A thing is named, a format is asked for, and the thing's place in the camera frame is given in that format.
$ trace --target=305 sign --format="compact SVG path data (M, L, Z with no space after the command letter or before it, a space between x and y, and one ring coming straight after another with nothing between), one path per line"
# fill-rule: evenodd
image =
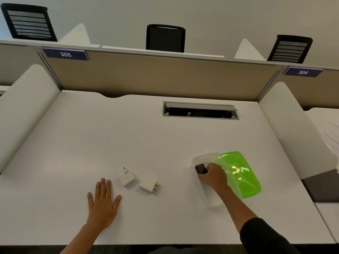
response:
M289 67L288 69L286 69L284 75L317 77L322 71L322 69Z
M48 58L77 59L80 61L88 60L86 52L83 50L59 49L51 47L43 47L42 49Z

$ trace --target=forearm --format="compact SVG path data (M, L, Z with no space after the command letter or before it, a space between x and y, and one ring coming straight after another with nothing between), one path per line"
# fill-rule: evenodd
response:
M99 234L97 229L88 224L84 225L61 254L87 254Z
M217 194L220 196L224 202L231 218L234 222L235 227L238 232L242 226L251 218L257 217L255 213L252 212L232 191L232 189L227 186L220 190L217 190Z

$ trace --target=left hand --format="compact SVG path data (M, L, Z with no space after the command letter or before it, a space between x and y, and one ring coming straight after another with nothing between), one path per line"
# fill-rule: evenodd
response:
M121 200L121 195L118 195L112 204L112 185L111 181L107 180L107 188L105 179L97 182L95 189L95 202L93 196L87 193L89 214L86 225L97 230L99 233L109 227L118 213L118 207Z

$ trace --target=black office chair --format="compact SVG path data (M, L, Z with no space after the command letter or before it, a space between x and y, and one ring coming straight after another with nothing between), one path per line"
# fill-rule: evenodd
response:
M184 52L185 31L183 27L150 24L146 32L146 50Z
M268 61L303 63L313 42L312 38L277 35Z
M57 42L47 8L26 4L1 4L13 38Z

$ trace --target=hand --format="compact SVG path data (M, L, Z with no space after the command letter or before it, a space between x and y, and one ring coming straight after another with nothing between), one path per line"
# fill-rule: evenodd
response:
M102 178L101 182L97 182L95 189L95 203L93 196L87 193L88 214L86 225L94 228L99 233L105 228L109 227L118 213L118 207L121 200L121 195L118 195L113 201L112 205L112 185L111 181L107 180L107 189L105 179Z
M208 170L206 174L198 174L201 181L212 187L219 195L224 190L231 189L227 185L227 175L220 165L210 163L206 169Z

